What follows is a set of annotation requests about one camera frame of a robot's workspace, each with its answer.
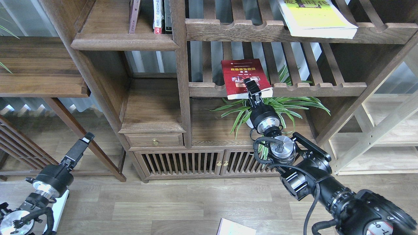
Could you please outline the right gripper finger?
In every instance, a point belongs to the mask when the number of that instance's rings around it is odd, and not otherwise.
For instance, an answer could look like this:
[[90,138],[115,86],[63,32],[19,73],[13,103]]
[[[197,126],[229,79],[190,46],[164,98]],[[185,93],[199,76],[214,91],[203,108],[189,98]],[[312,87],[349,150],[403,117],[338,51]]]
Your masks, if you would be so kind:
[[257,85],[257,83],[254,80],[251,80],[250,78],[244,79],[244,82],[248,91],[250,104],[260,105],[261,103],[263,103],[262,92],[260,91],[260,88]]

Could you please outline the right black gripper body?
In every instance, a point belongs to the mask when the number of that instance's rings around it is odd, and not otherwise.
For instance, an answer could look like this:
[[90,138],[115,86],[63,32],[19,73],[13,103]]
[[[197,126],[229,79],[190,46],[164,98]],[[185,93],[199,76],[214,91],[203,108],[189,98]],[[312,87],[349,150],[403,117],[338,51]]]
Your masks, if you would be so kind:
[[281,135],[281,121],[271,105],[263,103],[260,95],[249,95],[252,108],[250,120],[261,135]]

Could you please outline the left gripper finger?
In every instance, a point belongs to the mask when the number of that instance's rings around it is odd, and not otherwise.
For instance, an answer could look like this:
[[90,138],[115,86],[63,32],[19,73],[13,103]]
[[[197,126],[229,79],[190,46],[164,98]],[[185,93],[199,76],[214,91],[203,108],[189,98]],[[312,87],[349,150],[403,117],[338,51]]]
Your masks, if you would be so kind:
[[69,149],[64,156],[64,165],[68,168],[74,168],[79,160],[82,158],[84,151],[87,149],[89,143],[93,140],[95,135],[87,132],[83,138],[76,141],[76,143]]

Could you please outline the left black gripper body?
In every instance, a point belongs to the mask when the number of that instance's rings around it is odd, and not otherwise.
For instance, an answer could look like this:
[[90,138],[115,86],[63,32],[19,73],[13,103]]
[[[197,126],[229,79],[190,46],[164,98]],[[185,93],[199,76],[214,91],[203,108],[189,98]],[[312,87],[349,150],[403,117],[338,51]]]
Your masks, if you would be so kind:
[[60,164],[47,165],[36,178],[27,177],[26,181],[35,188],[35,193],[50,198],[60,198],[72,184],[74,177],[70,174],[77,160],[64,156]]

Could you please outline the white robot base bar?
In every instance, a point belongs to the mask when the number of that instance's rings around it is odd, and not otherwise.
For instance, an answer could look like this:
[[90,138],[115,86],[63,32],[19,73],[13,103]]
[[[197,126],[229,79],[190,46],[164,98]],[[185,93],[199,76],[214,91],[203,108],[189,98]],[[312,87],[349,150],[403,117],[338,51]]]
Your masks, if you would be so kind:
[[54,217],[54,226],[52,230],[56,232],[58,230],[58,225],[60,223],[65,204],[69,196],[69,190],[67,189],[60,198],[56,198],[56,203],[52,206],[53,217]]

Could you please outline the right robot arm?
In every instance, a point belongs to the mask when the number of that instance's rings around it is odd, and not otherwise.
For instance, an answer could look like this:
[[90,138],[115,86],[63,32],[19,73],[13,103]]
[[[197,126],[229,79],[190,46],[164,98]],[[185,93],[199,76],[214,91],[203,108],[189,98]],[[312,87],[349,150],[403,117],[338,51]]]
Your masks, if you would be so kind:
[[304,231],[312,211],[320,202],[333,216],[315,223],[312,233],[335,227],[340,235],[415,235],[416,221],[379,194],[363,189],[355,193],[331,175],[330,155],[297,132],[281,134],[281,122],[274,108],[264,104],[254,80],[244,80],[252,113],[250,119],[262,136],[253,143],[254,158],[276,168],[290,195],[297,200],[311,194],[314,202],[306,216]]

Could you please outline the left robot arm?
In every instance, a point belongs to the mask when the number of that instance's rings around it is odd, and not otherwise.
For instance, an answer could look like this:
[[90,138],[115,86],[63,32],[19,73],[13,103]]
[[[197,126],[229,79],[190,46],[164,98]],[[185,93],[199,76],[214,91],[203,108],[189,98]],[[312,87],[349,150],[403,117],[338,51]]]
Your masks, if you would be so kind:
[[54,216],[49,204],[54,204],[57,198],[73,183],[71,174],[73,168],[82,158],[84,151],[94,138],[87,132],[85,136],[72,146],[58,165],[47,165],[36,178],[26,177],[35,192],[30,193],[26,200],[16,210],[8,209],[8,203],[1,204],[1,234],[2,235],[33,235],[34,222],[42,223],[39,217],[46,215],[47,228],[45,235],[55,235],[53,230]]

